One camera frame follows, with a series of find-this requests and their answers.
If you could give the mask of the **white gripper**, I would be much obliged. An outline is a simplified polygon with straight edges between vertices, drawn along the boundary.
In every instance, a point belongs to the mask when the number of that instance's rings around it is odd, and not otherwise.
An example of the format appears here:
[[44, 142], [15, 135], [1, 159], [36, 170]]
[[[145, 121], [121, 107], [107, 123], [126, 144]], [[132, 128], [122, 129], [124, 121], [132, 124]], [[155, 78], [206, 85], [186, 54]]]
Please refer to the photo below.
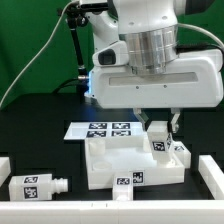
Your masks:
[[161, 74], [138, 76], [128, 66], [99, 67], [90, 72], [87, 97], [106, 109], [134, 108], [147, 129], [149, 117], [141, 108], [172, 108], [171, 127], [179, 130], [179, 108], [215, 107], [224, 97], [219, 49], [184, 52]]

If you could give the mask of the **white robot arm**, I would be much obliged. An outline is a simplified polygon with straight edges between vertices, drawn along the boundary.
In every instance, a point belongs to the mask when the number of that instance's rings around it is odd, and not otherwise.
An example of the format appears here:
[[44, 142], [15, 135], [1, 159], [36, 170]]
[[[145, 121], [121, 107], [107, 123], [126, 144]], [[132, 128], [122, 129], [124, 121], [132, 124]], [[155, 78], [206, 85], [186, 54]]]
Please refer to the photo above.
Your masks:
[[183, 108], [215, 107], [223, 99], [224, 45], [180, 45], [179, 15], [206, 11], [215, 0], [106, 0], [91, 14], [96, 50], [85, 98], [104, 109], [130, 108], [143, 123], [144, 108], [169, 108], [178, 130]]

